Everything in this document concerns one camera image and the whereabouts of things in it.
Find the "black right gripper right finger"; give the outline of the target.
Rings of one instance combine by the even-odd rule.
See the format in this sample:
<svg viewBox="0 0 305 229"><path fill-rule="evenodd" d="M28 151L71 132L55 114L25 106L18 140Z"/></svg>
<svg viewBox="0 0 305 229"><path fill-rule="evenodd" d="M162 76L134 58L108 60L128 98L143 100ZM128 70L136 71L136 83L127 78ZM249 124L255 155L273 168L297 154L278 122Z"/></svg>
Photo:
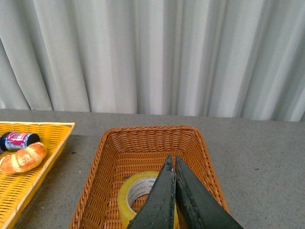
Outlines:
<svg viewBox="0 0 305 229"><path fill-rule="evenodd" d="M176 204L181 229L241 229L180 156L175 159Z"/></svg>

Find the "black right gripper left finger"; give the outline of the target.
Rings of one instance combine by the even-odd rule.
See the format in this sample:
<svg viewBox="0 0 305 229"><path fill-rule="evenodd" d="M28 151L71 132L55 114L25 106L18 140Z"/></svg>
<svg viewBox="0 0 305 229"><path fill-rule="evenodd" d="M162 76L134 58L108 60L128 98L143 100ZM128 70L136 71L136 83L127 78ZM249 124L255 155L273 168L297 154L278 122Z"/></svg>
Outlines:
<svg viewBox="0 0 305 229"><path fill-rule="evenodd" d="M145 203L130 221L129 229L173 229L176 175L168 155Z"/></svg>

